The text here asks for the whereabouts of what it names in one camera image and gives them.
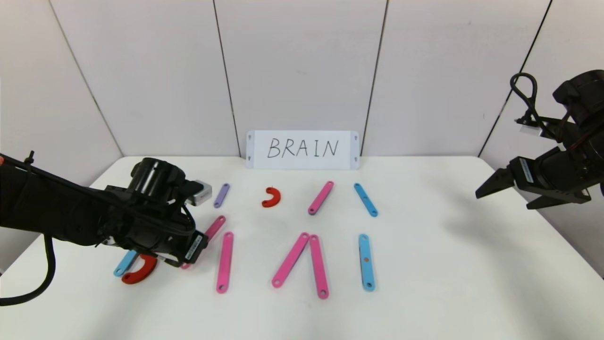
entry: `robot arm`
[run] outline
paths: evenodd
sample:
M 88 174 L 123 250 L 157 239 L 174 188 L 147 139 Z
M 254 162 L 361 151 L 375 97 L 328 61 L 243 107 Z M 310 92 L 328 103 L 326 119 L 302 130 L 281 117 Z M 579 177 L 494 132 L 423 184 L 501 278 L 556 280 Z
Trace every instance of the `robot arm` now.
M 33 167 L 33 151 L 24 162 L 0 158 L 0 226 L 44 234 L 48 258 L 42 286 L 0 299 L 0 306 L 29 301 L 48 287 L 55 267 L 52 238 L 132 249 L 175 267 L 195 263 L 208 244 L 185 202 L 203 203 L 211 197 L 211 186 L 186 180 L 182 170 L 165 161 L 144 158 L 133 168 L 128 188 L 102 191 Z
M 516 87 L 519 77 L 531 80 L 533 94 L 530 98 Z M 553 139 L 559 145 L 534 160 L 514 158 L 476 190 L 476 197 L 494 194 L 516 184 L 520 190 L 541 195 L 527 204 L 528 209 L 590 201 L 587 188 L 604 182 L 604 71 L 585 72 L 554 91 L 554 100 L 567 109 L 562 119 L 537 114 L 537 83 L 530 74 L 514 75 L 510 85 L 528 106 L 524 116 L 516 122 L 540 129 L 542 137 Z

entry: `white wall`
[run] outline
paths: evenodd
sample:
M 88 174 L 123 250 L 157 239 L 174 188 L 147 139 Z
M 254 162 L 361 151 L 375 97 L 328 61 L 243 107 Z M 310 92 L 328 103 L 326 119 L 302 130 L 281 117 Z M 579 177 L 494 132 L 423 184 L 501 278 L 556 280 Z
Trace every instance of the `white wall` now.
M 602 13 L 604 2 L 600 0 L 553 1 L 524 68 L 537 78 L 540 115 L 561 118 L 565 109 L 553 100 L 552 92 L 580 73 L 604 68 Z M 521 90 L 530 93 L 530 85 L 523 81 Z M 519 132 L 513 120 L 524 111 L 526 106 L 512 94 L 481 156 L 493 167 L 503 167 L 519 155 L 535 158 L 555 146 L 551 140 Z M 536 197 L 522 194 L 529 200 Z M 604 199 L 598 187 L 590 189 L 590 194 L 592 202 L 541 209 L 540 213 L 604 275 Z
M 125 155 L 239 155 L 212 0 L 51 0 Z
M 121 154 L 46 1 L 0 1 L 2 153 L 89 185 Z M 36 234 L 0 227 L 0 269 Z
M 478 155 L 548 0 L 390 1 L 363 155 Z
M 242 154 L 254 129 L 363 135 L 385 5 L 216 0 Z

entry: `white sign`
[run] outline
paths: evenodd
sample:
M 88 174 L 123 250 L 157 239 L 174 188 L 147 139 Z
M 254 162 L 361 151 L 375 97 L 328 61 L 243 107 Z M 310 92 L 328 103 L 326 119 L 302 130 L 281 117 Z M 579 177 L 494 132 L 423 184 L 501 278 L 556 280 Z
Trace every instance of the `white sign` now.
M 246 165 L 254 169 L 358 169 L 356 131 L 248 132 Z

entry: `white table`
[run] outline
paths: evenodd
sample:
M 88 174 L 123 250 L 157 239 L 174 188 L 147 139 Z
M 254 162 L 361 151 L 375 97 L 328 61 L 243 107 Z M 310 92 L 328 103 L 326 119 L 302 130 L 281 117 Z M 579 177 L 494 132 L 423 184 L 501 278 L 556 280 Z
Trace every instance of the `white table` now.
M 160 263 L 143 282 L 113 276 L 125 250 L 55 241 L 57 273 L 40 297 L 0 308 L 2 339 L 603 339 L 604 283 L 513 189 L 474 198 L 492 169 L 475 157 L 363 158 L 359 171 L 254 171 L 234 157 L 159 157 L 231 190 L 191 207 L 198 228 L 227 217 L 229 291 L 215 291 L 220 242 L 188 270 Z M 92 186 L 127 186 L 141 157 Z M 335 187 L 315 216 L 308 206 Z M 353 183 L 379 210 L 371 217 Z M 263 208 L 268 186 L 281 202 Z M 316 295 L 307 248 L 280 289 L 270 280 L 301 232 L 321 237 L 330 296 Z M 361 285 L 358 235 L 371 238 L 377 288 Z M 2 296 L 46 272 L 38 238 L 2 276 Z

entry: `pink plastic bar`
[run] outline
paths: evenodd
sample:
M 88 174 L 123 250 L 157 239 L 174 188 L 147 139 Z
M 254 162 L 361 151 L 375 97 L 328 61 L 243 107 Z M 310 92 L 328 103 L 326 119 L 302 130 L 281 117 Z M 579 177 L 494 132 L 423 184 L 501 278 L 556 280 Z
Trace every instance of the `pink plastic bar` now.
M 329 288 L 327 286 L 327 277 L 325 276 L 325 267 L 323 266 L 323 255 L 321 254 L 321 244 L 319 236 L 310 236 L 310 254 L 312 255 L 312 267 L 315 271 L 316 293 L 319 299 L 329 297 Z
M 218 280 L 216 281 L 216 291 L 220 294 L 228 290 L 228 280 L 231 276 L 231 257 L 233 255 L 233 239 L 235 235 L 232 232 L 225 233 L 222 238 L 222 253 L 220 253 L 220 265 L 218 266 Z
M 314 215 L 314 214 L 316 214 L 317 211 L 319 211 L 321 204 L 323 204 L 323 201 L 325 200 L 325 198 L 327 198 L 327 195 L 329 195 L 329 192 L 332 190 L 332 188 L 333 188 L 332 181 L 328 181 L 327 183 L 325 183 L 325 186 L 323 186 L 323 188 L 321 189 L 321 191 L 319 192 L 319 194 L 317 195 L 315 200 L 308 207 L 309 214 Z
M 302 234 L 300 234 L 300 237 L 298 237 L 298 240 L 292 247 L 292 250 L 289 251 L 289 254 L 281 264 L 281 267 L 279 267 L 279 270 L 277 271 L 275 276 L 273 276 L 273 287 L 279 288 L 283 285 L 285 279 L 288 278 L 289 272 L 294 267 L 294 264 L 296 264 L 296 261 L 298 261 L 300 254 L 302 254 L 302 250 L 304 250 L 306 243 L 308 243 L 308 239 L 308 233 L 303 232 Z
M 220 230 L 220 227 L 222 227 L 222 225 L 225 224 L 226 220 L 227 220 L 227 218 L 224 217 L 223 215 L 218 216 L 216 221 L 214 221 L 214 223 L 212 223 L 212 225 L 208 228 L 208 230 L 205 231 L 205 234 L 208 235 L 208 237 L 210 238 L 208 240 L 208 242 L 212 240 L 212 238 Z M 190 266 L 191 266 L 190 263 L 184 263 L 183 265 L 181 265 L 181 269 L 187 269 Z

